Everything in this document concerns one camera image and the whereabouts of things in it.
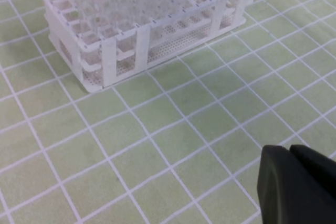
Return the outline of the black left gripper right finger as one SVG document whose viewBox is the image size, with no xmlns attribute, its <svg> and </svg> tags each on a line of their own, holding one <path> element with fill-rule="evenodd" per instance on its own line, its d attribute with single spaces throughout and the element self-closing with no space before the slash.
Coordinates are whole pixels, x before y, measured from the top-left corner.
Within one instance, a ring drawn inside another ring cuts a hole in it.
<svg viewBox="0 0 336 224">
<path fill-rule="evenodd" d="M 305 145 L 291 145 L 289 151 L 318 184 L 335 198 L 335 161 Z"/>
</svg>

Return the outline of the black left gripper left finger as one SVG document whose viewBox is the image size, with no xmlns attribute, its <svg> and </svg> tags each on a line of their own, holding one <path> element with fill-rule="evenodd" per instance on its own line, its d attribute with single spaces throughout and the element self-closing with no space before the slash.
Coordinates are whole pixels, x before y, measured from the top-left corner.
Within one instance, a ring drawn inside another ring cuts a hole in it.
<svg viewBox="0 0 336 224">
<path fill-rule="evenodd" d="M 335 198 L 282 146 L 262 148 L 257 194 L 263 223 L 335 223 Z"/>
</svg>

